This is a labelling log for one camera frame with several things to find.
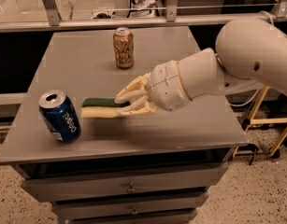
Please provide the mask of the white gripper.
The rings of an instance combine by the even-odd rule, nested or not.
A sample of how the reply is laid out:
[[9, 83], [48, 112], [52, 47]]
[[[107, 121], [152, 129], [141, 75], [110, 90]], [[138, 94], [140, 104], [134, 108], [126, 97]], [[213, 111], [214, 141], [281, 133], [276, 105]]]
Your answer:
[[156, 65], [151, 73], [132, 80], [114, 99], [115, 104], [130, 103], [117, 109], [120, 116], [157, 114], [158, 107], [174, 111], [191, 101], [182, 83], [177, 61]]

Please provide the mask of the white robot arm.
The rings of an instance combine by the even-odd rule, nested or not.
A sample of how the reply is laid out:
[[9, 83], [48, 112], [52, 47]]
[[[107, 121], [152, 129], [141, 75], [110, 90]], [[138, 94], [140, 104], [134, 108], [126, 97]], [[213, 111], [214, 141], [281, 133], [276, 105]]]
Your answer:
[[259, 19], [229, 21], [214, 49], [156, 65], [115, 97], [121, 116], [175, 111], [206, 95], [236, 93], [258, 82], [287, 96], [287, 35]]

